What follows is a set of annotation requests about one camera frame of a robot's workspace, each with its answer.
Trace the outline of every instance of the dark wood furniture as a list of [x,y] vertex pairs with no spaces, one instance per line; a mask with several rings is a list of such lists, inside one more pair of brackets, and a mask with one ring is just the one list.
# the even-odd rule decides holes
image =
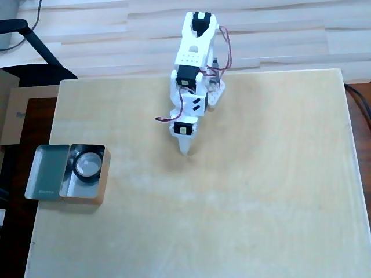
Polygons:
[[34,228],[37,201],[24,198],[36,147],[49,143],[57,98],[28,102],[20,143],[13,148],[16,164],[0,238],[0,277],[23,277]]
[[[371,104],[371,84],[352,85]],[[366,205],[371,220],[371,122],[365,119],[364,108],[359,98],[347,94],[352,129]],[[18,147],[17,165],[11,186],[11,200],[6,212],[4,232],[0,240],[0,261],[3,268],[1,277],[23,277],[34,226],[37,202],[25,200],[28,174],[35,149],[49,142],[56,98],[30,99],[24,127]]]

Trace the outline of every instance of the robotic arm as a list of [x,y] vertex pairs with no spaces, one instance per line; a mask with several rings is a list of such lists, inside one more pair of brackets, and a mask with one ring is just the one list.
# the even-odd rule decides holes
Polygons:
[[197,133],[198,117],[204,116],[207,106],[216,106],[225,88],[218,72],[221,70],[218,60],[213,55],[214,36],[218,29],[215,15],[187,13],[170,79],[170,99],[175,108],[170,111],[169,119],[156,118],[160,122],[170,122],[170,133],[178,138],[184,155]]

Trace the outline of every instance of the black cable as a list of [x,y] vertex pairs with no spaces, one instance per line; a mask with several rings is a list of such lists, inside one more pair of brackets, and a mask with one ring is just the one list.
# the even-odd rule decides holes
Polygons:
[[371,109],[370,109],[370,106],[369,104],[367,103],[367,100],[365,99],[365,97],[359,92],[357,91],[356,89],[354,89],[353,87],[349,86],[348,84],[345,84],[344,83],[344,87],[346,90],[350,90],[352,91],[353,93],[355,93],[363,102],[363,105],[365,106],[366,108],[366,112],[367,112],[367,115],[369,117],[369,119],[371,120]]
[[[39,1],[39,6],[37,8],[37,18],[36,18],[36,22],[34,24],[34,26],[31,28],[31,30],[34,30],[37,26],[37,24],[39,23],[39,19],[40,19],[40,10],[41,10],[41,2],[42,0]],[[14,45],[14,46],[11,46],[9,48],[6,48],[6,49],[0,49],[0,51],[8,51],[8,50],[11,50],[11,49],[14,49],[18,46],[20,46],[22,43],[24,43],[26,41],[26,38],[24,38],[22,41],[20,41],[18,44]]]

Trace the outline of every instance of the red wire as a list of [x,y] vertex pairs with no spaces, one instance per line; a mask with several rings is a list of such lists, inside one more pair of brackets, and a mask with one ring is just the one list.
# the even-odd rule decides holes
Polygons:
[[157,122],[168,123],[168,122],[172,122],[174,120],[177,120],[181,117],[181,114],[183,113],[183,97],[181,96],[180,90],[182,88],[184,88],[184,87],[179,87],[179,97],[180,97],[180,111],[179,111],[179,114],[175,118],[157,117],[157,118],[155,118],[155,120]]
[[212,70],[214,72],[214,74],[207,74],[206,71],[200,71],[201,73],[204,74],[204,76],[216,76],[217,75],[216,71],[221,71],[220,77],[222,77],[224,72],[226,70],[230,69],[231,66],[232,66],[232,48],[231,48],[231,40],[230,40],[230,35],[229,35],[229,32],[228,32],[228,29],[225,28],[225,26],[219,26],[219,30],[220,30],[225,42],[228,45],[227,65],[225,65],[224,68],[215,68],[215,67],[210,67],[208,65],[207,68]]
[[[221,78],[223,76],[223,74],[225,73],[225,71],[230,69],[231,66],[232,66],[232,49],[231,49],[231,40],[230,40],[230,35],[229,35],[229,32],[228,32],[228,29],[225,28],[225,26],[219,26],[219,30],[220,30],[225,42],[228,45],[227,65],[225,65],[224,68],[215,68],[215,67],[207,66],[207,68],[210,69],[213,72],[213,74],[208,74],[206,71],[201,71],[200,70],[200,72],[203,73],[204,76],[216,76],[217,75],[216,71],[221,71],[221,74],[220,74],[220,78]],[[181,93],[180,93],[181,89],[189,90],[189,88],[179,87],[179,97],[180,97],[180,111],[179,111],[179,114],[175,118],[157,117],[157,118],[155,118],[156,121],[163,122],[163,123],[168,123],[168,122],[172,122],[174,120],[177,120],[181,117],[181,114],[183,113],[183,97],[181,96]]]

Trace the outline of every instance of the floor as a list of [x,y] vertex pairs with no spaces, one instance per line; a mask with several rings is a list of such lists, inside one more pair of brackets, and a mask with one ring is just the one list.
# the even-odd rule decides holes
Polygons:
[[[24,0],[19,17],[33,25],[37,4]],[[43,0],[35,30],[80,78],[169,75],[184,16],[195,10],[229,29],[233,71],[341,68],[347,82],[371,81],[370,0]],[[225,60],[221,36],[215,48]],[[24,45],[0,67],[40,61]]]

